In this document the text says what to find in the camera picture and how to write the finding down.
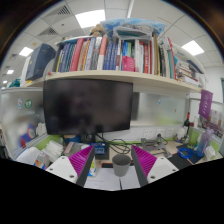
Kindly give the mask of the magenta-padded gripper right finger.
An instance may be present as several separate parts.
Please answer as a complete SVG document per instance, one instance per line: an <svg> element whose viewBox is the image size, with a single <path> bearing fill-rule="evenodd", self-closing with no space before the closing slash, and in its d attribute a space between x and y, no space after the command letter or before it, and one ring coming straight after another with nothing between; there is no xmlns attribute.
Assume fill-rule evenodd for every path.
<svg viewBox="0 0 224 224"><path fill-rule="evenodd" d="M141 187L178 171L167 158L155 157L137 146L132 146L131 156Z"/></svg>

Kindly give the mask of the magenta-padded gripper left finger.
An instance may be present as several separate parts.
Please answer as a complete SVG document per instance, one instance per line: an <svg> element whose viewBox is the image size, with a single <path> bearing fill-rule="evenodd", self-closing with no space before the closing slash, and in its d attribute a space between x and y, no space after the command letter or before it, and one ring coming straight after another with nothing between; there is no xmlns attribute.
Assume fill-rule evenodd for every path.
<svg viewBox="0 0 224 224"><path fill-rule="evenodd" d="M94 147L88 146L70 157L61 156L47 168L47 171L83 187L94 156Z"/></svg>

